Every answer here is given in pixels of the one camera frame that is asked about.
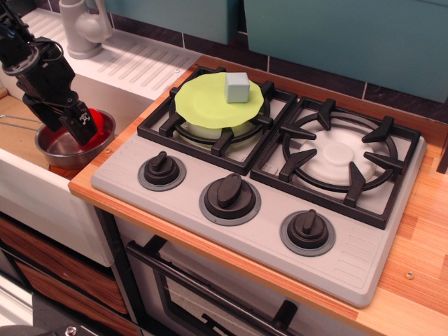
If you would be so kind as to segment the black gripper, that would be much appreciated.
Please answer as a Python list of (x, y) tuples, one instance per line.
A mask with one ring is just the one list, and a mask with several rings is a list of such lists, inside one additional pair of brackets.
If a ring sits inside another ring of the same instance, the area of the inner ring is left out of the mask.
[(50, 130), (64, 126), (82, 146), (98, 133), (89, 108), (71, 89), (74, 70), (64, 57), (61, 45), (49, 38), (33, 38), (31, 55), (15, 75), (17, 86), (25, 92), (22, 101)]

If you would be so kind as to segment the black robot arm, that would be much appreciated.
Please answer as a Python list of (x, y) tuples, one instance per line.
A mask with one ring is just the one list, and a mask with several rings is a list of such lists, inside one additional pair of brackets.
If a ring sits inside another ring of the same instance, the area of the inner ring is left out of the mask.
[(1, 2), (1, 64), (24, 92), (22, 101), (50, 130), (65, 127), (82, 146), (97, 135), (89, 108), (71, 89), (75, 73), (61, 45), (31, 34), (7, 1)]

